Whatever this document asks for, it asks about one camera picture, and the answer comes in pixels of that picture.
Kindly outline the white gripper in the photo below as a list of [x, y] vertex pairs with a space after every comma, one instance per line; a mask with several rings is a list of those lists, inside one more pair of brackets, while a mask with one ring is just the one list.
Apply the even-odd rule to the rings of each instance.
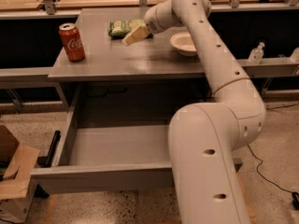
[[130, 46], [147, 38], [150, 33], [159, 34], [169, 28], [181, 27], [183, 25], [174, 13], [170, 0], [151, 7], [144, 16], [144, 22], [147, 26], [138, 25], [121, 41], [123, 45]]

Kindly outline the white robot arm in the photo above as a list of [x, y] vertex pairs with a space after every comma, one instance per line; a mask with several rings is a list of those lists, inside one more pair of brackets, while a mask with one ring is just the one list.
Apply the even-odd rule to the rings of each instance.
[[169, 156], [182, 224], [251, 224], [232, 152], [261, 133], [263, 100], [210, 25], [207, 0], [168, 0], [150, 8], [123, 40], [183, 25], [192, 37], [214, 102], [182, 107], [170, 121]]

